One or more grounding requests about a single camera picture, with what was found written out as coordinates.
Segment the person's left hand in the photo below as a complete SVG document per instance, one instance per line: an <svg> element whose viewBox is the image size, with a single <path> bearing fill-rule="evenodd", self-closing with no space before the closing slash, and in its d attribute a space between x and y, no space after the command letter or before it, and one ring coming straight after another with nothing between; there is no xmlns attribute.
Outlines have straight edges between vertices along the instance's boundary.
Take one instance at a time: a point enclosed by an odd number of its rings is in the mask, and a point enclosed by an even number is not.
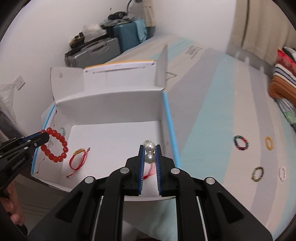
<svg viewBox="0 0 296 241"><path fill-rule="evenodd" d="M25 223L25 216L21 209L14 181L7 186L4 192L5 197L1 197L1 203L5 211L11 214L11 221L15 225L22 226Z"/></svg>

